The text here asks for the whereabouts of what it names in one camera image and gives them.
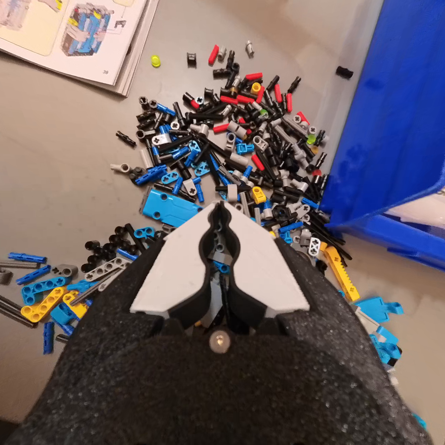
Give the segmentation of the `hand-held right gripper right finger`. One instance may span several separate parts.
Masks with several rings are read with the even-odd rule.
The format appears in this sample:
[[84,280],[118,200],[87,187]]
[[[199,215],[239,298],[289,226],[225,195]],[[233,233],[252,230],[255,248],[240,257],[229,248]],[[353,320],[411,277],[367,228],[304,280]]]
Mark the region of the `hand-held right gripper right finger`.
[[297,270],[286,253],[294,251],[230,204],[223,202],[222,209],[232,256],[227,296],[233,313],[238,318],[274,318],[308,311]]

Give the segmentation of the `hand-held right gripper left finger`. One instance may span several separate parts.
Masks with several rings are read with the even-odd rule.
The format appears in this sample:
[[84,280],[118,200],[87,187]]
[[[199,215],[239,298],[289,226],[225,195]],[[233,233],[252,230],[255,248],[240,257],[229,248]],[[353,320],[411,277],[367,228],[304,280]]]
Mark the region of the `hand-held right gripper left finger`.
[[208,255],[213,248],[219,201],[209,204],[161,241],[159,253],[130,308],[164,319],[202,319],[211,302]]

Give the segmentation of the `pile of building pieces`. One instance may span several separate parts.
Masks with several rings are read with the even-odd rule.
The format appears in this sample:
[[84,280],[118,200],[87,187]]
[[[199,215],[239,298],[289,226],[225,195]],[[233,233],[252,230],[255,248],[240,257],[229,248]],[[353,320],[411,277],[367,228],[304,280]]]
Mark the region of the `pile of building pieces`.
[[[369,335],[359,308],[307,253],[271,234],[294,251],[286,253],[308,311],[274,318],[233,313],[222,203],[207,257],[207,314],[164,319],[130,312],[153,264],[148,256],[168,235],[161,236],[80,319],[7,444],[430,443],[387,374],[400,349]],[[173,216],[179,209],[178,201],[147,195],[142,213]]]

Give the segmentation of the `blue plastic bin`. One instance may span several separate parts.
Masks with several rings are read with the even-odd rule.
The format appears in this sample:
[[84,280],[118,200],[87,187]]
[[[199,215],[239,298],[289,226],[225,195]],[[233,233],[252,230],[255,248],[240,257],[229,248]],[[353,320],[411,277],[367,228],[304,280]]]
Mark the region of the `blue plastic bin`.
[[384,1],[321,201],[327,227],[444,270],[444,235],[389,209],[444,187],[444,1]]

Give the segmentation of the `open instruction booklet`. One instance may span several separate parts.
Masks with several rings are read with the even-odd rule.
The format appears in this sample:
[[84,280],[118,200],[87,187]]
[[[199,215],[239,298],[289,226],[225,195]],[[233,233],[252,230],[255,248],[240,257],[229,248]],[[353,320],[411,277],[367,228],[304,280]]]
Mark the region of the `open instruction booklet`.
[[127,97],[157,0],[2,0],[0,48]]

